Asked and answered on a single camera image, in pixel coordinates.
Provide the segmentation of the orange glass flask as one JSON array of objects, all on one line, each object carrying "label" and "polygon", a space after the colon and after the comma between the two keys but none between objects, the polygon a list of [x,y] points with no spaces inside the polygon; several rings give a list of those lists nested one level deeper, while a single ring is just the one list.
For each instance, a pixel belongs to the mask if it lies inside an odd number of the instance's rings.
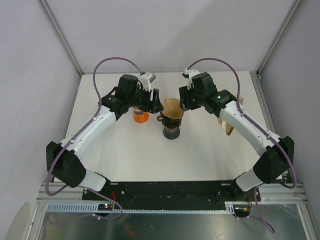
[{"label": "orange glass flask", "polygon": [[136,123],[139,123],[139,124],[146,123],[149,120],[149,113],[144,111],[141,111],[141,112],[134,111],[133,119]]}]

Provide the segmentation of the dark green dripper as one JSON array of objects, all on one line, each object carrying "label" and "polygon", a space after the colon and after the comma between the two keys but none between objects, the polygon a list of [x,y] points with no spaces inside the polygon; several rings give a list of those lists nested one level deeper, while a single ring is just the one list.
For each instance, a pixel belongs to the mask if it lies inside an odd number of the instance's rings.
[{"label": "dark green dripper", "polygon": [[160,112],[160,115],[156,117],[158,122],[161,122],[164,127],[168,129],[174,129],[181,126],[182,117],[168,117],[163,112]]}]

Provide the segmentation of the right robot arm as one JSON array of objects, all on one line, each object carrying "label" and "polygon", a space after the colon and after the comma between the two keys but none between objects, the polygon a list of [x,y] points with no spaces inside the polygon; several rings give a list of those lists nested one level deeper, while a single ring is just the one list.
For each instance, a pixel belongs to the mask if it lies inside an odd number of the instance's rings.
[{"label": "right robot arm", "polygon": [[184,111],[204,107],[236,129],[259,156],[254,166],[235,179],[231,196],[242,201],[249,190],[261,184],[270,184],[293,165],[294,141],[263,127],[245,111],[228,90],[217,90],[211,75],[198,70],[183,71],[187,85],[179,88],[180,105]]}]

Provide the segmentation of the brown coffee filter stack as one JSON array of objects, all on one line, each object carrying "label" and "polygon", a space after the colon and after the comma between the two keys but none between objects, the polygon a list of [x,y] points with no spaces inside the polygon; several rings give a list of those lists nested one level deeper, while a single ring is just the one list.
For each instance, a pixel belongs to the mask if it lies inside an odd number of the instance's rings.
[{"label": "brown coffee filter stack", "polygon": [[[231,109],[228,109],[228,113],[229,113],[229,115],[228,115],[227,120],[230,120],[231,117],[239,117],[240,116],[236,102],[234,103],[234,105]],[[221,129],[225,131],[227,136],[230,136],[232,134],[234,127],[228,121],[226,121],[226,117],[224,116],[223,118],[221,118],[219,116],[217,120],[218,120],[218,123],[219,123]]]}]

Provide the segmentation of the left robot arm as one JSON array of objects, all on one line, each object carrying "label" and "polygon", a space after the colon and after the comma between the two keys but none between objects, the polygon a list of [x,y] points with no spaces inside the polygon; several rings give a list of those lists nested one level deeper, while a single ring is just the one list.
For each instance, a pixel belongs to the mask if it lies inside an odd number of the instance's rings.
[{"label": "left robot arm", "polygon": [[87,170],[81,160],[91,143],[130,108],[150,114],[163,110],[158,89],[151,88],[155,78],[155,74],[149,72],[140,76],[122,75],[117,86],[99,97],[96,112],[75,133],[59,143],[51,141],[46,146],[49,177],[55,177],[71,188],[92,189],[98,199],[107,199],[111,193],[107,179]]}]

